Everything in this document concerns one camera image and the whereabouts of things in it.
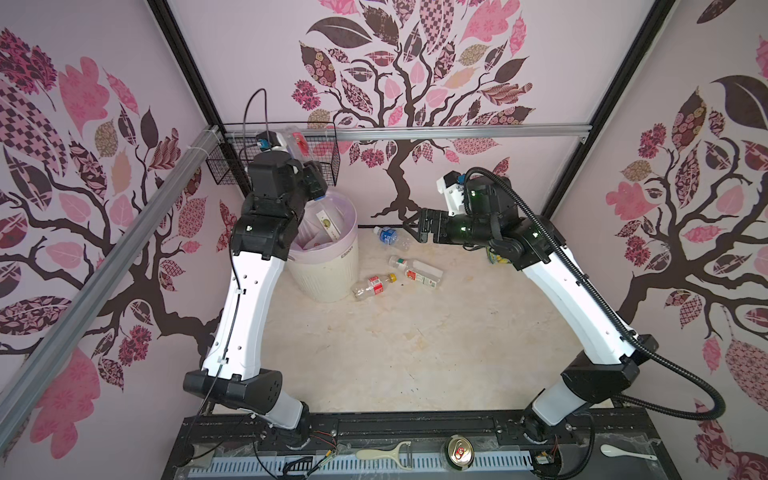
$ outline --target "spoon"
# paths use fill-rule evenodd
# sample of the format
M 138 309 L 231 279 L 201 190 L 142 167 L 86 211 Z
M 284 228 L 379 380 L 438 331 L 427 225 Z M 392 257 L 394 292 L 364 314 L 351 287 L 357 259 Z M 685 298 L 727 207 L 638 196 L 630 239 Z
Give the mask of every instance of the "spoon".
M 658 460 L 656 455 L 644 455 L 642 453 L 627 452 L 626 450 L 614 447 L 613 445 L 600 445 L 600 451 L 603 452 L 603 455 L 607 457 L 627 456 L 645 458 L 646 460 Z

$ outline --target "trash can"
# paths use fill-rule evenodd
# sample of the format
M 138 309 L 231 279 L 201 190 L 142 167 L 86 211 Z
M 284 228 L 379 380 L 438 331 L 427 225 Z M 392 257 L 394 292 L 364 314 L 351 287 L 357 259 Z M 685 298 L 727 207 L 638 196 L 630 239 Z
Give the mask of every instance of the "trash can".
M 336 225 L 338 240 L 327 235 L 318 213 Z M 358 280 L 358 253 L 355 206 L 346 196 L 328 190 L 325 197 L 306 205 L 287 267 L 307 296 L 317 302 L 336 302 L 349 295 Z

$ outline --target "peeler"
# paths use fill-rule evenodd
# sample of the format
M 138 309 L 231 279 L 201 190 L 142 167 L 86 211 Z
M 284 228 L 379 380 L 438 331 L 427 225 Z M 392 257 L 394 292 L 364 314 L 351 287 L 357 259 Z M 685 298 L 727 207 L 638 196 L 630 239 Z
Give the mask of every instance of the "peeler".
M 408 459 L 406 460 L 405 465 L 400 463 L 400 447 L 402 447 L 403 445 L 406 446 L 406 455 L 408 456 Z M 378 458 L 391 458 L 392 460 L 395 461 L 397 466 L 399 466 L 403 470 L 413 470 L 413 452 L 411 452 L 410 440 L 398 443 L 397 446 L 392 450 L 376 450 L 376 449 L 358 450 L 357 453 L 355 453 L 355 457 L 357 457 L 358 460 L 376 460 Z

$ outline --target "wallpaper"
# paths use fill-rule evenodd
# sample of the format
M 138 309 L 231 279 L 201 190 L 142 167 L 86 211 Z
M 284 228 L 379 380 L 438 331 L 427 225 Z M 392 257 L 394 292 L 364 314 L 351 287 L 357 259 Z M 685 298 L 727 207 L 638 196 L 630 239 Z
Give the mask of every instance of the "wallpaper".
M 683 478 L 768 478 L 768 48 L 750 20 L 766 15 L 681 5 L 555 217 L 622 318 L 725 397 L 716 421 L 654 414 Z M 711 408 L 661 370 L 632 394 Z
M 199 1 L 173 6 L 226 120 L 242 121 L 250 93 L 265 87 L 272 121 L 368 128 L 588 122 L 649 4 L 320 0 L 299 7 L 228 0 L 216 8 Z M 255 31 L 241 24 L 264 15 L 291 20 Z M 270 62 L 240 61 L 229 53 L 231 45 L 257 58 L 265 58 L 261 45 L 269 45 Z M 591 67 L 583 68 L 587 56 Z M 251 121 L 263 120 L 257 100 Z M 356 205 L 361 224 L 401 223 L 423 207 L 444 209 L 435 182 L 478 165 L 508 170 L 538 210 L 577 142 L 342 141 L 337 186 Z
M 2 386 L 204 128 L 143 2 L 39 4 L 0 25 Z M 70 8 L 74 23 L 54 22 Z M 181 383 L 213 342 L 241 200 L 197 169 L 2 453 L 2 476 L 159 476 L 199 405 Z

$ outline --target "empty bottle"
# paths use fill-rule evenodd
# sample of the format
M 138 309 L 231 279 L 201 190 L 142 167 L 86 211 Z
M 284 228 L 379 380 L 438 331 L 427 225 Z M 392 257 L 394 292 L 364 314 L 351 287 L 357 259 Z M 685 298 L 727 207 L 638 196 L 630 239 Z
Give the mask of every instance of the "empty bottle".
M 406 276 L 419 283 L 430 288 L 437 288 L 442 280 L 442 270 L 435 268 L 431 265 L 427 265 L 424 262 L 419 262 L 414 259 L 398 258 L 396 255 L 392 255 L 389 258 L 389 266 L 398 268 L 406 273 Z
M 397 250 L 407 252 L 411 247 L 411 239 L 407 235 L 398 235 L 397 230 L 389 227 L 373 227 L 373 233 L 382 243 L 391 245 Z
M 352 293 L 355 294 L 356 300 L 363 300 L 383 292 L 385 283 L 394 283 L 396 281 L 397 277 L 394 273 L 374 275 L 352 285 Z

